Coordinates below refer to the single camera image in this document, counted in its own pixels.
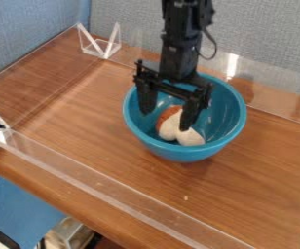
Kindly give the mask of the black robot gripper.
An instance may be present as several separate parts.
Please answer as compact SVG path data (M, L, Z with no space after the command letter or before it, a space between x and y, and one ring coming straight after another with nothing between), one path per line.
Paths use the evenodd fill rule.
M202 35L214 41L206 30L190 39L177 42L163 35L160 61L158 63L142 59L135 61L134 83L140 112L144 115L152 112L159 92L177 97L183 101L181 131L187 131L195 123L202 109L209 107L213 93L213 84L197 73L198 57L203 57L201 54Z

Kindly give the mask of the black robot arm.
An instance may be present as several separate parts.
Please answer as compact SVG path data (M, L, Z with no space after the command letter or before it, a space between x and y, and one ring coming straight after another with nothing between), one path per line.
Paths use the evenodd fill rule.
M181 99L181 131L189 130L210 105L214 85L198 74L197 64L198 57L210 60L217 55L218 45L207 31L214 13L213 0L162 0L160 61L135 61L139 110L144 115L154 111L159 92Z

